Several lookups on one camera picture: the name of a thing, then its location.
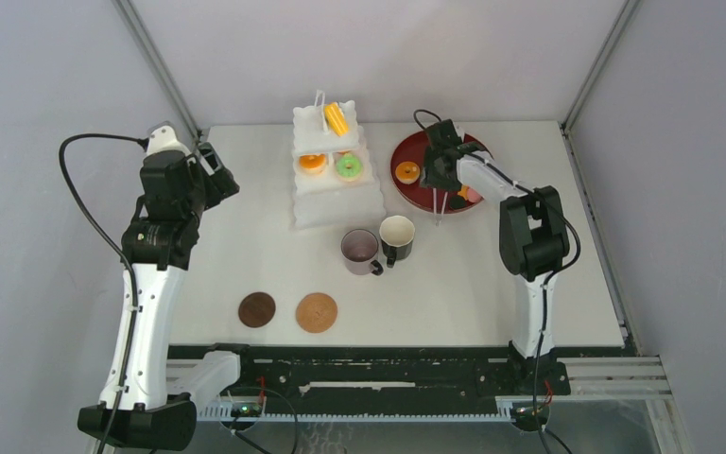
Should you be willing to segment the red round tray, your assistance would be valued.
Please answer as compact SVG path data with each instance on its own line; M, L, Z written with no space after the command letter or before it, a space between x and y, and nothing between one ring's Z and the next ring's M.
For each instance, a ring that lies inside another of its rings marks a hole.
M392 152L389 161L390 177L393 180L397 191L401 196L408 201L411 205L424 210L428 213L433 213L433 195L431 188L421 187L419 181L414 184L405 185L399 183L394 178L394 168L403 161L411 161L419 166L422 166L424 162L424 151L429 145L429 141L424 132L415 132L405 138ZM448 192L448 201L458 192ZM446 206L445 215L458 214L477 206L478 203L469 203L468 206L462 210L453 211L449 208L448 202Z

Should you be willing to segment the metal tongs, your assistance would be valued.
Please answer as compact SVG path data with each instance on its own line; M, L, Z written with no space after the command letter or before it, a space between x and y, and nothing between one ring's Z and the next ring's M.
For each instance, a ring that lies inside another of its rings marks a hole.
M446 190L433 188L432 195L433 195L433 217L434 217L435 226L438 227L441 225L443 216L446 211L449 193Z

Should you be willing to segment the green donut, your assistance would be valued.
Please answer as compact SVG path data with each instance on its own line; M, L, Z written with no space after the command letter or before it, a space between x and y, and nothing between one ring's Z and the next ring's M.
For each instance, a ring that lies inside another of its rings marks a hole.
M360 178L363 172L361 160L353 153L342 154L336 161L336 174L345 182L353 182Z

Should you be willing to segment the black mug white inside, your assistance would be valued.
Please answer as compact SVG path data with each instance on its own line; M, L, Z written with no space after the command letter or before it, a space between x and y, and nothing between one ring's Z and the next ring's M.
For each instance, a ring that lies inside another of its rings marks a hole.
M415 234L414 223L404 216L390 216L381 222L379 236L388 268L410 256Z

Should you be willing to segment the orange round tart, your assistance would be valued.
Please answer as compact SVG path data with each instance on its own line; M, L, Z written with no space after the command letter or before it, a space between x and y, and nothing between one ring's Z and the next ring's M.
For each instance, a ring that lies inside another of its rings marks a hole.
M320 175L327 167L327 156L325 154L310 154L300 156L297 164L306 175Z

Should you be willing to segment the yellow cake slice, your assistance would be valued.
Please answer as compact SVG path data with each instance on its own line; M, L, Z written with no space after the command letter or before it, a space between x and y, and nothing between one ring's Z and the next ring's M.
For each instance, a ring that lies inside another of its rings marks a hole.
M325 126L336 136L344 136L350 131L344 112L337 102L323 106L323 118Z

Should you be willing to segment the white tiered dessert stand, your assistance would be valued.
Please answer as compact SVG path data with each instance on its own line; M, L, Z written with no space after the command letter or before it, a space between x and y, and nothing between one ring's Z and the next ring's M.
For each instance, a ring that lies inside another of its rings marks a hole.
M341 137L328 130L323 118L323 106L333 102L340 105L350 127ZM380 179L365 130L357 119L356 104L353 100L333 102L317 90L310 105L292 111L293 227L298 230L369 224L386 214ZM364 166L360 178L353 182L342 181L336 174L336 161L347 152L355 154ZM320 175L306 175L297 164L300 156L310 154L327 156L327 167Z

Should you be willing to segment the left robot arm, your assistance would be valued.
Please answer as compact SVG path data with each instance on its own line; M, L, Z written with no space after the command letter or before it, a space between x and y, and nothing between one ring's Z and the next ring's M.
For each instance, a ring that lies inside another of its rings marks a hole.
M144 193L117 246L125 268L124 308L112 365L97 404L78 429L107 446L185 449L198 413L226 388L250 392L256 367L238 354L206 354L180 378L166 379L174 306L199 239L203 212L239 191L209 143L193 151L149 150L140 172Z

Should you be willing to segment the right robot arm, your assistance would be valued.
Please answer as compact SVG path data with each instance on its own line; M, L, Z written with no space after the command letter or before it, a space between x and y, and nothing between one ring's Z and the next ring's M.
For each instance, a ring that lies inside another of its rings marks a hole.
M511 178L486 147L464 141L450 119L420 128L428 140L421 185L445 192L468 187L497 205L500 259L520 280L509 381L519 393L534 393L558 363L551 336L552 295L558 276L579 259L579 235L564 215L555 187L529 188Z

